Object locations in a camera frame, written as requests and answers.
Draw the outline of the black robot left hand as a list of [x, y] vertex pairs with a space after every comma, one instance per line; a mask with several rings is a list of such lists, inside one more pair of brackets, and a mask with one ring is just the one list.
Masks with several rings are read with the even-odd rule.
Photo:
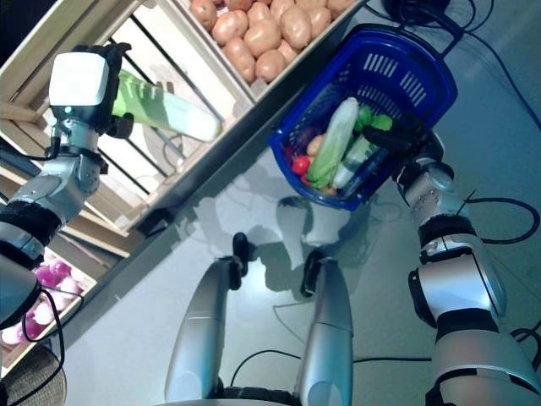
[[92, 107], [90, 126], [98, 134], [108, 134], [117, 139], [127, 139], [134, 126], [134, 115], [126, 112], [121, 116], [113, 114], [113, 105], [120, 85], [122, 59], [132, 47], [126, 42], [113, 43], [106, 46], [91, 46], [88, 51], [101, 56], [108, 68], [104, 95], [101, 101]]

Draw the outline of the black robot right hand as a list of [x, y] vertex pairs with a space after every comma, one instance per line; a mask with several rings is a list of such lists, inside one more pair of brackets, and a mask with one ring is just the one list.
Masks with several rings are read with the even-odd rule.
[[393, 156], [400, 158], [427, 157], [440, 162], [444, 146], [439, 136], [419, 121], [393, 123], [390, 129], [377, 129], [374, 125], [363, 130], [364, 138]]

